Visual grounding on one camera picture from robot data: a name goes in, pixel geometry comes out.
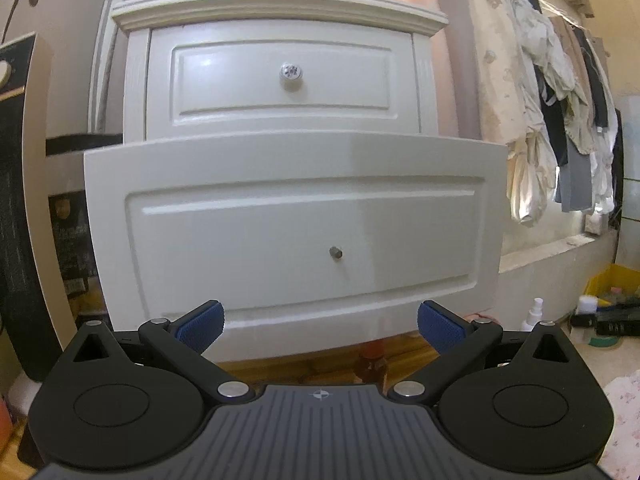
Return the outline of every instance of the gray ribbed plate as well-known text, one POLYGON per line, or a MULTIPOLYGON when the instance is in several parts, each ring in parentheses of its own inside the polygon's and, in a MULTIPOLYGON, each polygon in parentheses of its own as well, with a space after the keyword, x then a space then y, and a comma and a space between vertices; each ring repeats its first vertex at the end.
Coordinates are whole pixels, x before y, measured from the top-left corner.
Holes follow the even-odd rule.
MULTIPOLYGON (((549 479, 607 479, 593 465, 549 479)), ((372 385, 267 386, 249 404, 218 408, 202 433, 162 463, 123 473, 49 465, 37 480, 504 480, 462 454, 420 406, 372 385)))

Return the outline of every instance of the yellow wall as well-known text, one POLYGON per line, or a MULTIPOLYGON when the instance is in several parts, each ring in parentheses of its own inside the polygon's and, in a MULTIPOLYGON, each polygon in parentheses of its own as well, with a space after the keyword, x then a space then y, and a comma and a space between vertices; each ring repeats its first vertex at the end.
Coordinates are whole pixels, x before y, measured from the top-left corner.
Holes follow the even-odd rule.
POLYGON ((604 40, 614 97, 640 94, 640 0, 590 0, 584 24, 604 40))

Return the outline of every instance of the white ledge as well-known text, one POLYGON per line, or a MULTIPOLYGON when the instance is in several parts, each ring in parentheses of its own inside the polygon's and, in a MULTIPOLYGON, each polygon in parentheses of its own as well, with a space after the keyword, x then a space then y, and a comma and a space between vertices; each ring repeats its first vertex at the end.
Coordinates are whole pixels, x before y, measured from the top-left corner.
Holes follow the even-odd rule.
POLYGON ((449 23, 442 12, 399 0, 126 0, 113 6, 111 17, 126 33, 269 18, 353 23, 433 36, 449 23))

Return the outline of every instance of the yellow basket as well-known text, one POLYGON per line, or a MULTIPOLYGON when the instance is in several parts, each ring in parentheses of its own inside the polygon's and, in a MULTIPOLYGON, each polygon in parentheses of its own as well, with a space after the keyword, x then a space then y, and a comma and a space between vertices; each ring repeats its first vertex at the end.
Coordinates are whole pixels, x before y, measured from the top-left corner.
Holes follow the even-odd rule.
MULTIPOLYGON (((610 290, 612 286, 617 286, 626 295, 632 296, 640 286, 640 271, 610 264, 607 270, 596 274, 587 282, 584 293, 599 297, 610 290)), ((608 305, 610 305, 609 301, 598 301, 598 306, 608 305)))

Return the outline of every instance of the drawer knob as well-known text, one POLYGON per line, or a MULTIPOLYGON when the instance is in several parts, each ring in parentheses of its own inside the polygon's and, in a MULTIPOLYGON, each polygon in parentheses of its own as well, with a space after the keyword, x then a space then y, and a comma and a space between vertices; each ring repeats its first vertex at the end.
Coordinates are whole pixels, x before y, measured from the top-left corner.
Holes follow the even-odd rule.
POLYGON ((302 69, 293 63, 285 63, 280 67, 280 77, 285 81, 296 81, 302 77, 302 69))
POLYGON ((329 254, 334 260, 339 260, 342 257, 342 249, 333 246, 331 249, 329 249, 329 254))

